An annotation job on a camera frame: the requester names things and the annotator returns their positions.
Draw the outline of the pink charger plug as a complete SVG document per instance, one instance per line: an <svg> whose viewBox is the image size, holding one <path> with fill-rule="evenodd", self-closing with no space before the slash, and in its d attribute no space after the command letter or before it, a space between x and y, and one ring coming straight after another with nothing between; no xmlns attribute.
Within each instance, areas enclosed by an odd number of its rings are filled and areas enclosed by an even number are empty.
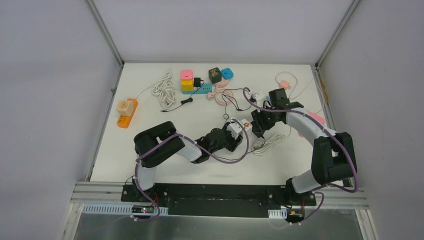
<svg viewBox="0 0 424 240"><path fill-rule="evenodd" d="M282 81L279 83L279 87L280 87L281 89L284 89L284 90L289 90L289 89L291 88L291 84L290 84L290 82L289 82L289 81L282 80Z"/></svg>

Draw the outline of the pink triangular power strip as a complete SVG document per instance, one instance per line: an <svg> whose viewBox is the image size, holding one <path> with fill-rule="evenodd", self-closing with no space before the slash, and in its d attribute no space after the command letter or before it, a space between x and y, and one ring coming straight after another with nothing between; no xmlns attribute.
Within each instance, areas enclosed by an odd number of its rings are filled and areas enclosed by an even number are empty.
<svg viewBox="0 0 424 240"><path fill-rule="evenodd" d="M304 114L298 116L296 130L300 136L312 143L314 139L325 136L322 128L326 126L324 117L309 110L305 110Z"/></svg>

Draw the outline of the white cube adapter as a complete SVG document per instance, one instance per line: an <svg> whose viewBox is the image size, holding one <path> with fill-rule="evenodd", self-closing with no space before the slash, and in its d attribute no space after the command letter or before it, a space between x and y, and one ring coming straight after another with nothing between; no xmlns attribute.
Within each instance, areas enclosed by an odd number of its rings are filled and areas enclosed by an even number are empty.
<svg viewBox="0 0 424 240"><path fill-rule="evenodd" d="M247 119L242 119L241 120L241 123L243 124L244 129L245 129L246 132L249 133L249 132L252 131L253 126L252 126L252 124Z"/></svg>

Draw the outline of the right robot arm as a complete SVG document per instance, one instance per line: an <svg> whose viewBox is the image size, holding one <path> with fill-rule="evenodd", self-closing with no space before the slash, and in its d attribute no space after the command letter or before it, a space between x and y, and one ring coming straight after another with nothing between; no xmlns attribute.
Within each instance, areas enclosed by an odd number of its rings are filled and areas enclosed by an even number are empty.
<svg viewBox="0 0 424 240"><path fill-rule="evenodd" d="M314 190L325 186L337 187L336 181L353 178L358 190L358 172L352 136L347 132L337 132L324 127L299 102L292 102L283 88L272 90L267 97L243 89L244 98L255 110L251 112L252 132L258 138L272 129L276 123L298 131L312 146L310 169L289 178L282 192L284 204L299 204Z"/></svg>

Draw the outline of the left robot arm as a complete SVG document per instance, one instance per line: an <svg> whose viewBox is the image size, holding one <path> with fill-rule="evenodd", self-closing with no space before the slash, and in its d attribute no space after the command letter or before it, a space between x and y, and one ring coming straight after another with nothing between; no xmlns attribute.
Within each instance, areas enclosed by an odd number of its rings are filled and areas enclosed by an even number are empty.
<svg viewBox="0 0 424 240"><path fill-rule="evenodd" d="M152 198L156 167L174 155L181 156L193 164L200 164L209 158L225 163L240 162L248 150L235 160L225 160L214 154L220 150L234 152L243 142L248 141L247 127L236 119L226 122L222 128L213 128L209 133L193 140L179 132L171 121L163 122L138 133L134 139L135 160L132 184L133 195L140 202Z"/></svg>

